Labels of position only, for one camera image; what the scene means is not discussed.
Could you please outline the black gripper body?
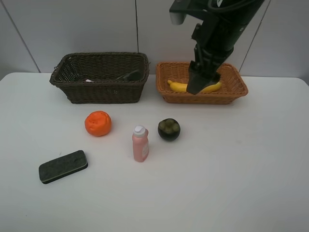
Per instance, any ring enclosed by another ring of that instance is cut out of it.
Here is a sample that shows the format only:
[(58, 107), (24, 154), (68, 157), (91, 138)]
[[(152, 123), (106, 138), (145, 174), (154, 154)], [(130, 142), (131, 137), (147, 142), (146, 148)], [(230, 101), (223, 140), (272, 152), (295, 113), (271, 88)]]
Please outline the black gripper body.
[(220, 79), (217, 69), (233, 51), (233, 48), (226, 48), (227, 32), (226, 22), (215, 14), (206, 14), (203, 22), (196, 25), (192, 34), (192, 39), (196, 41), (195, 60), (189, 65), (191, 80)]

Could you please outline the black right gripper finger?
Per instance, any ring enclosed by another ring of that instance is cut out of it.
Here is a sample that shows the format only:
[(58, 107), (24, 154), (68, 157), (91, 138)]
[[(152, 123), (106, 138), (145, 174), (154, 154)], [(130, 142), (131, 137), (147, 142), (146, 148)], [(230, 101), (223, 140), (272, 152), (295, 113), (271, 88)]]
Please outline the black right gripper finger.
[(205, 70), (196, 70), (189, 68), (189, 81), (187, 92), (193, 95), (201, 92), (205, 87), (213, 82), (213, 74), (207, 73)]

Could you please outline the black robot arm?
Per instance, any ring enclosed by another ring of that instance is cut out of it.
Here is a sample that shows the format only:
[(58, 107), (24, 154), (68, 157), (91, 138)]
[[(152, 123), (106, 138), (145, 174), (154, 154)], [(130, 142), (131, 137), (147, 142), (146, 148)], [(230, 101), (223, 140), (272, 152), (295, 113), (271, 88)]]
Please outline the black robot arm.
[(233, 53), (235, 43), (262, 4), (261, 0), (199, 2), (205, 15), (192, 34), (195, 59), (189, 65), (187, 92), (196, 95), (219, 82), (218, 68)]

